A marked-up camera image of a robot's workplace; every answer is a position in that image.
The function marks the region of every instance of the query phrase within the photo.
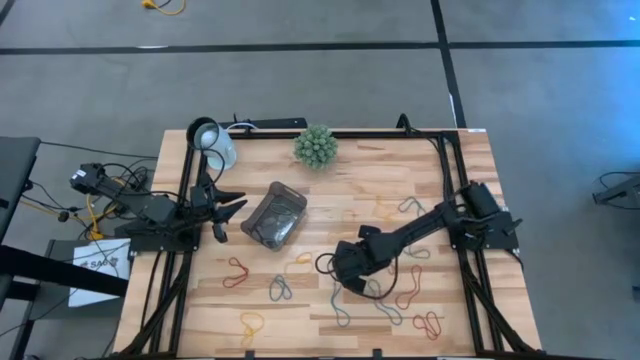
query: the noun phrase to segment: small potted plant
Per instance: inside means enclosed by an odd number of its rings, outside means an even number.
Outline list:
[[[296,159],[313,170],[322,170],[333,162],[338,142],[324,125],[311,125],[294,140]]]

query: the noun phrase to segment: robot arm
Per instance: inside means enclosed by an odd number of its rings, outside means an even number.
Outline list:
[[[347,289],[364,295],[366,281],[361,276],[371,275],[391,264],[402,250],[423,237],[447,228],[452,245],[477,250],[488,242],[517,247],[514,222],[502,211],[484,184],[472,182],[460,190],[463,205],[455,200],[445,201],[412,222],[390,233],[363,225],[353,244],[340,241],[332,259],[336,279]]]
[[[219,242],[227,241],[222,228],[224,223],[240,210],[246,200],[228,204],[245,195],[240,192],[224,192],[216,188],[208,174],[191,187],[190,201],[167,195],[155,195],[150,192],[137,192],[111,179],[102,165],[83,164],[70,179],[71,187],[83,194],[102,195],[131,211],[137,220],[120,226],[120,233],[132,238],[132,248],[138,242],[144,250],[195,250],[189,242],[191,232],[201,224],[213,222],[213,233]],[[168,246],[153,246],[153,243],[165,242]]]

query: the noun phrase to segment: rubber band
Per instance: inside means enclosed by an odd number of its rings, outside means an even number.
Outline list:
[[[280,295],[278,295],[278,297],[273,296],[273,285],[280,286]],[[269,298],[271,298],[271,301],[278,302],[280,299],[291,300],[292,297],[293,293],[291,292],[289,285],[287,285],[287,282],[284,280],[284,276],[280,274],[276,275],[269,285]]]
[[[418,278],[416,279],[416,276],[414,275],[414,270],[418,271]],[[407,310],[409,308],[409,305],[411,305],[411,300],[413,300],[413,298],[418,295],[418,293],[420,292],[420,277],[422,277],[422,267],[419,265],[413,265],[411,267],[411,278],[413,279],[413,285],[414,288],[413,290],[410,291],[405,291],[403,293],[400,293],[398,296],[396,296],[396,306],[399,309],[402,310]],[[407,300],[407,306],[401,306],[400,305],[400,298],[403,296],[409,295],[409,299]]]
[[[338,326],[347,327],[347,326],[349,326],[349,323],[351,322],[351,315],[349,315],[349,313],[347,313],[343,309],[340,309],[336,305],[336,297],[340,293],[341,289],[342,289],[342,285],[338,285],[338,282],[335,281],[333,283],[333,294],[331,295],[331,307],[333,307],[333,311],[336,312],[336,323],[338,323]],[[347,322],[346,323],[341,323],[340,322],[340,313],[342,313],[347,318]]]
[[[374,296],[380,296],[380,294],[382,294],[382,287],[380,286],[380,283],[378,282],[378,280],[375,279],[370,279],[367,282],[367,286],[369,286],[369,289],[371,289],[371,291],[373,292]],[[402,314],[400,314],[400,312],[396,309],[394,309],[393,307],[389,306],[389,305],[385,305],[382,300],[374,300],[373,301],[373,305],[376,307],[376,309],[382,311],[383,313],[385,313],[388,317],[389,317],[389,321],[395,325],[395,326],[399,326],[402,324]],[[393,315],[391,313],[395,313],[395,315],[397,316],[397,321],[394,321]]]
[[[434,326],[434,324],[431,323],[432,319],[435,320],[435,324],[438,325],[438,329],[437,330],[436,330],[436,327]],[[420,326],[416,325],[416,320],[422,321],[422,324],[424,326],[420,327]],[[415,327],[416,329],[419,329],[419,330],[420,329],[424,329],[424,331],[427,334],[427,337],[431,341],[438,340],[438,337],[440,336],[440,334],[442,334],[442,327],[440,327],[440,320],[438,320],[438,315],[436,315],[436,313],[434,313],[433,311],[429,311],[427,313],[427,315],[424,316],[424,317],[422,317],[420,315],[414,316],[413,317],[413,327]]]
[[[287,269],[289,268],[289,266],[291,265],[304,265],[304,264],[310,264],[313,260],[313,254],[311,252],[303,252],[302,254],[298,255],[298,257],[296,258],[295,261],[290,261],[288,263],[286,263],[284,265],[284,274],[287,275]],[[313,270],[313,265],[311,265],[311,267],[309,268],[309,271],[307,271],[308,273],[310,273]]]
[[[260,326],[257,328],[253,328],[246,320],[246,316],[255,316],[260,319]],[[240,322],[244,325],[244,333],[242,340],[240,340],[240,346],[249,347],[253,343],[254,336],[258,333],[258,331],[262,330],[264,327],[264,317],[255,312],[246,312],[240,314]]]
[[[236,287],[243,281],[247,280],[247,278],[249,277],[249,269],[243,266],[238,258],[229,258],[229,265],[241,268],[244,273],[236,276],[227,276],[226,278],[224,278],[224,280],[222,280],[222,286],[226,287],[227,289]]]

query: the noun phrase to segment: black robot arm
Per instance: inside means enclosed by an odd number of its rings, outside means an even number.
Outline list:
[[[190,199],[170,199],[167,194],[138,192],[110,178],[101,164],[83,164],[70,179],[83,194],[102,195],[131,211],[137,219],[115,229],[117,236],[131,238],[132,251],[194,251],[192,231],[207,221],[219,242],[227,241],[223,224],[240,210],[245,195],[216,188],[208,174],[190,189]]]
[[[502,245],[515,242],[514,229],[520,220],[511,220],[511,215],[498,206],[485,184],[471,182],[459,194],[464,204],[457,205],[455,199],[442,202],[431,212],[390,233],[383,233],[372,226],[361,226],[358,233],[361,241],[338,243],[330,261],[336,280],[358,295],[371,297],[364,294],[366,281],[361,276],[386,268],[405,247],[443,228],[447,228],[451,238],[456,239],[452,244],[469,250],[484,247],[489,242]],[[518,352],[537,352],[520,338],[486,296],[469,264],[464,264],[460,270],[463,281],[478,297],[511,348]]]

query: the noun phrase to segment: concrete floor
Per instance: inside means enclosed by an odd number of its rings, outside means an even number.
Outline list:
[[[452,42],[640,39],[632,0],[441,3]],[[0,26],[0,48],[344,41],[437,41],[430,3],[188,0],[184,14],[164,17],[137,2],[17,0]],[[594,206],[591,192],[599,174],[639,168],[640,49],[452,50],[452,58],[467,125],[488,129],[507,203],[525,220],[518,234],[544,348],[637,358],[636,215]],[[439,50],[0,56],[0,109],[2,135],[145,154],[158,151],[165,129],[234,112],[334,127],[389,127],[405,112],[416,126],[455,126]],[[67,204],[82,201],[67,185],[78,164],[127,163],[47,150],[32,178]],[[19,207],[5,242],[43,253],[49,238],[80,230]],[[20,322],[22,308],[5,304],[0,331]],[[38,322],[29,352],[99,356],[118,314],[107,315]],[[12,335],[0,338],[0,358]]]

